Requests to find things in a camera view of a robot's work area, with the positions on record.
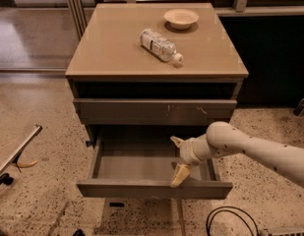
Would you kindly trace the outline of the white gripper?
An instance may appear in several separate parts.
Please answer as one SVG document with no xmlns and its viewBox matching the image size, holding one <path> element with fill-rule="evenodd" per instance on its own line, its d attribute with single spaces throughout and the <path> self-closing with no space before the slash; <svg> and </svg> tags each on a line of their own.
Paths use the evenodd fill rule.
<svg viewBox="0 0 304 236">
<path fill-rule="evenodd" d="M 170 187 L 177 188 L 189 177 L 191 173 L 190 165 L 199 165 L 203 161 L 195 154 L 196 140 L 194 138 L 184 141 L 181 138 L 171 136 L 170 140 L 180 149 L 180 157 L 186 163 L 177 164 L 175 167 Z"/>
</svg>

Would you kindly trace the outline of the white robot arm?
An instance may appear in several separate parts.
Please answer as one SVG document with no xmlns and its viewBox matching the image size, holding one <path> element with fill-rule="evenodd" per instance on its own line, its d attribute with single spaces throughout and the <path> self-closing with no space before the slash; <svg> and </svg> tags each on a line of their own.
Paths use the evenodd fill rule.
<svg viewBox="0 0 304 236">
<path fill-rule="evenodd" d="M 242 153 L 304 188 L 304 148 L 249 136 L 226 122 L 213 122 L 207 131 L 188 140 L 172 136 L 179 148 L 178 164 L 170 186 L 176 188 L 191 174 L 191 168 L 211 158 Z"/>
</svg>

